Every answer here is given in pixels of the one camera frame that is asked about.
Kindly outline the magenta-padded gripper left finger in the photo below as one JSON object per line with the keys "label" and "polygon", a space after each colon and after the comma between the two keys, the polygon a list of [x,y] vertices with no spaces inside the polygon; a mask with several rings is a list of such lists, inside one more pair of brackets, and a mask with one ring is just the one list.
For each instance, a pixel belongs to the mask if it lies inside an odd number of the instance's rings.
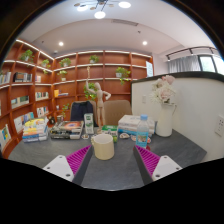
{"label": "magenta-padded gripper left finger", "polygon": [[81,185],[92,154],[93,147],[88,145],[68,156],[58,155],[44,167],[44,170]]}

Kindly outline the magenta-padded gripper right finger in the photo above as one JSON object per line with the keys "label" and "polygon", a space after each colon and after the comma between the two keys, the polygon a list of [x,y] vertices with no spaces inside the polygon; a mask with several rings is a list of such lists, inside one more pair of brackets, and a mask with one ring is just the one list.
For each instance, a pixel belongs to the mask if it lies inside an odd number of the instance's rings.
{"label": "magenta-padded gripper right finger", "polygon": [[158,156],[140,146],[134,146],[133,152],[145,185],[181,170],[167,155]]}

